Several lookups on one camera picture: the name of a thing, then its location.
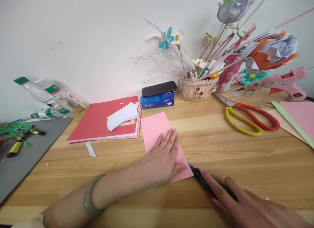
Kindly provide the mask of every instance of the tissue box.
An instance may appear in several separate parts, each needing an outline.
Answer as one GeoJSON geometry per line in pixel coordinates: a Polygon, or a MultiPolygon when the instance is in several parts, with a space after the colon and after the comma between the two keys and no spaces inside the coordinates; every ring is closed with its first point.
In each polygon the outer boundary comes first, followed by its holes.
{"type": "Polygon", "coordinates": [[[151,109],[174,105],[174,92],[168,92],[161,95],[140,97],[142,109],[151,109]]]}

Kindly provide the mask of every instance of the pink can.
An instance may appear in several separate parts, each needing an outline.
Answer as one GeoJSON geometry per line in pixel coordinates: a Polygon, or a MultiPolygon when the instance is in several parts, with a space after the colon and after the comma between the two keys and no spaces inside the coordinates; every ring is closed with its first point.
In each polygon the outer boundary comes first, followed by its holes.
{"type": "MultiPolygon", "coordinates": [[[[224,62],[225,66],[232,64],[241,59],[242,51],[238,50],[232,53],[229,57],[227,57],[224,62]]],[[[219,75],[218,88],[216,90],[217,93],[226,92],[232,84],[233,79],[235,78],[236,73],[239,72],[240,66],[242,62],[227,68],[219,75]]]]}

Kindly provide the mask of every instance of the smartphone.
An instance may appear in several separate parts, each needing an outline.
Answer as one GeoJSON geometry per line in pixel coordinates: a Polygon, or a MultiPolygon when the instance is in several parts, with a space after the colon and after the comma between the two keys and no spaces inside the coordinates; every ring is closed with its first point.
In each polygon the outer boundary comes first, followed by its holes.
{"type": "Polygon", "coordinates": [[[144,87],[142,89],[142,97],[161,95],[167,92],[176,91],[178,86],[174,81],[164,82],[161,84],[144,87]]]}

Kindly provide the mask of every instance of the white wall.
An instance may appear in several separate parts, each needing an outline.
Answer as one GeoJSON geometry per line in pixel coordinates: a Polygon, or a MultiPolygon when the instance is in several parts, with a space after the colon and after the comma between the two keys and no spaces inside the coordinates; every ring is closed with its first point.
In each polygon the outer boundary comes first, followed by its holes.
{"type": "MultiPolygon", "coordinates": [[[[165,72],[150,61],[135,67],[129,58],[158,46],[156,40],[145,41],[158,34],[145,19],[164,31],[170,26],[185,31],[182,48],[195,59],[203,49],[204,33],[217,33],[220,27],[220,1],[0,0],[0,122],[26,118],[43,107],[13,82],[20,76],[58,80],[89,103],[138,95],[144,86],[177,81],[179,75],[166,74],[139,83],[165,72]]],[[[246,28],[256,23],[254,34],[260,34],[313,5],[314,0],[267,0],[246,28]]],[[[300,38],[300,57],[278,72],[314,66],[313,16],[312,12],[282,28],[300,38]]],[[[313,73],[298,82],[312,96],[313,73]]]]}

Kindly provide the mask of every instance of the black utility knife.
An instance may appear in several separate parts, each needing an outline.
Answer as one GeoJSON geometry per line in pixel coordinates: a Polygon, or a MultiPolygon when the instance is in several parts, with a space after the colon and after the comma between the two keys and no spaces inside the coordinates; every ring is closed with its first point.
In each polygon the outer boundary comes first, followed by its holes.
{"type": "MultiPolygon", "coordinates": [[[[192,166],[191,164],[190,165],[190,168],[194,174],[194,177],[196,179],[198,179],[201,183],[201,185],[203,186],[203,188],[208,192],[210,193],[215,199],[218,199],[217,196],[215,195],[215,193],[213,192],[213,190],[210,188],[210,186],[207,184],[207,182],[205,181],[205,179],[203,178],[201,172],[199,171],[198,168],[192,166]]],[[[234,193],[232,193],[232,191],[227,187],[225,186],[223,183],[221,183],[220,181],[218,181],[215,177],[213,177],[217,182],[218,184],[235,200],[235,201],[238,201],[238,198],[235,196],[234,193]]]]}

